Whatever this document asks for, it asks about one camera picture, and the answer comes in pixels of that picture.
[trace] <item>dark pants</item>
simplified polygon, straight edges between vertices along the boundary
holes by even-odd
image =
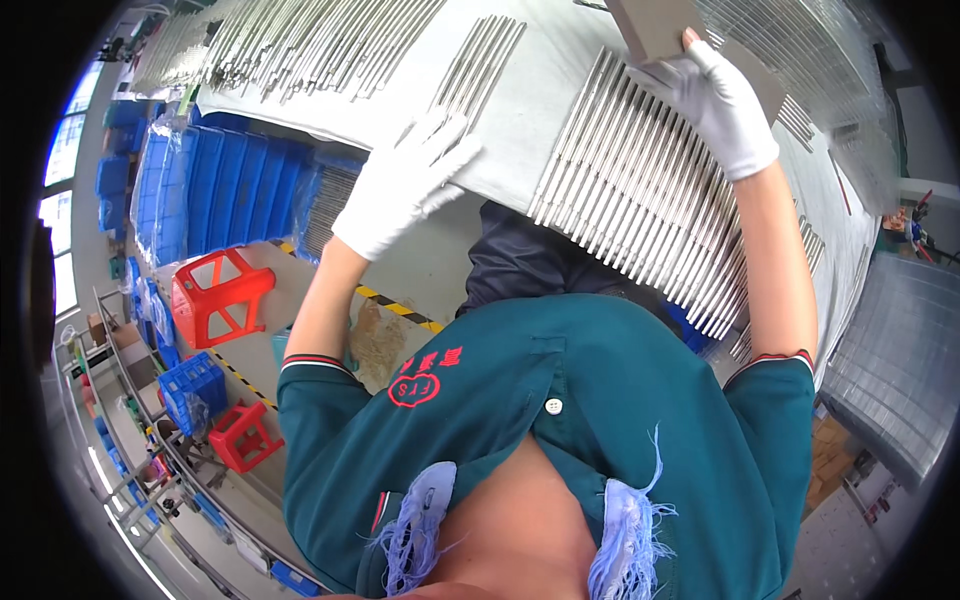
[[[457,317],[497,300],[604,294],[643,306],[680,335],[653,288],[636,285],[557,231],[491,201],[480,207],[480,223],[483,232],[468,253],[467,301]]]

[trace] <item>blue frayed threads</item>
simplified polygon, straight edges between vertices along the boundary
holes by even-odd
[[[387,597],[416,588],[433,570],[443,551],[437,551],[440,523],[450,504],[455,463],[435,463],[410,484],[400,503],[400,514],[383,526],[371,545],[379,545],[387,557]]]
[[[656,594],[654,563],[675,556],[666,544],[657,541],[655,529],[663,516],[675,515],[670,504],[652,504],[647,493],[663,472],[658,439],[654,429],[657,468],[650,484],[635,490],[621,481],[607,480],[604,499],[604,530],[600,550],[590,565],[590,600],[650,600]]]

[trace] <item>yellow black hazard tape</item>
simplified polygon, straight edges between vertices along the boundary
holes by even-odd
[[[282,240],[274,240],[273,244],[278,248],[280,248],[281,250],[283,250],[284,252],[290,254],[291,256],[296,256],[295,249],[290,244]],[[367,287],[366,285],[358,285],[356,288],[356,293],[359,294],[360,296],[363,296],[364,298],[369,298],[370,300],[375,301],[377,304],[379,304],[380,306],[383,306],[390,312],[397,314],[400,317],[403,317],[404,319],[406,319],[411,323],[418,324],[419,326],[429,331],[432,331],[433,333],[440,333],[444,329],[444,326],[437,323],[436,321],[431,321],[426,317],[424,317],[422,314],[407,308],[403,304],[400,304],[399,302],[394,302],[393,300],[390,300],[386,296],[378,294],[377,292]]]
[[[247,378],[246,378],[246,377],[244,377],[243,375],[241,375],[238,370],[236,370],[234,367],[232,367],[232,366],[230,365],[230,363],[227,362],[226,359],[224,359],[224,357],[220,354],[220,352],[218,352],[217,350],[214,350],[214,349],[212,349],[211,352],[213,352],[213,355],[216,356],[217,359],[224,364],[224,367],[227,367],[227,370],[228,370],[228,371],[230,371],[231,373],[233,373],[234,375],[236,375],[237,379],[239,379],[240,381],[242,381],[245,386],[247,386],[248,388],[250,388],[250,391],[253,392],[254,394],[256,394],[256,397],[258,397],[258,398],[260,398],[261,400],[263,400],[263,401],[267,404],[267,406],[271,406],[271,407],[274,408],[274,410],[276,410],[276,404],[275,404],[272,400],[270,400],[269,398],[267,398],[266,396],[260,394],[260,391],[257,390],[256,388],[254,388],[254,386],[251,385],[250,381],[247,381]]]

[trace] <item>white glove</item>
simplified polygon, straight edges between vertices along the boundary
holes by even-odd
[[[728,180],[742,180],[773,163],[780,146],[743,73],[693,30],[687,29],[684,42],[690,34],[685,58],[649,70],[628,67],[630,74],[686,117]]]
[[[403,123],[370,152],[333,223],[333,233],[367,260],[379,258],[403,231],[463,195],[459,187],[444,184],[483,146],[475,135],[467,135],[450,148],[467,128],[467,118],[454,114],[444,123],[446,116],[434,109],[419,122]]]

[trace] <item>forearm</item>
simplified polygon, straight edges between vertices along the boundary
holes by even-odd
[[[369,264],[340,238],[334,236],[327,243],[290,331],[284,358],[323,354],[343,360],[350,301]]]
[[[735,181],[733,191],[747,255],[754,357],[801,349],[812,357],[817,349],[817,303],[780,162]]]

